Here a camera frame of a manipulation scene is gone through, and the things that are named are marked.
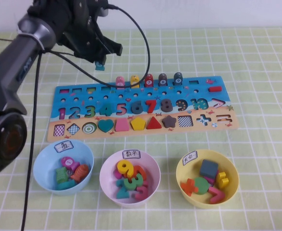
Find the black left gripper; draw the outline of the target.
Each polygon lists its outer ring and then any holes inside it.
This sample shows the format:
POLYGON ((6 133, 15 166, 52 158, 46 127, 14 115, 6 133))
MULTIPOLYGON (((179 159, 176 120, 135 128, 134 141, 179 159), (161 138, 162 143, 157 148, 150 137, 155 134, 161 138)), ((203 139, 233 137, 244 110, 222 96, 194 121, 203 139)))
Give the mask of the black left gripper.
POLYGON ((103 0, 68 1, 72 20, 64 32, 64 45, 75 57, 90 63, 105 63, 108 54, 122 54, 122 45, 105 37, 98 29, 97 18, 104 3, 103 0))

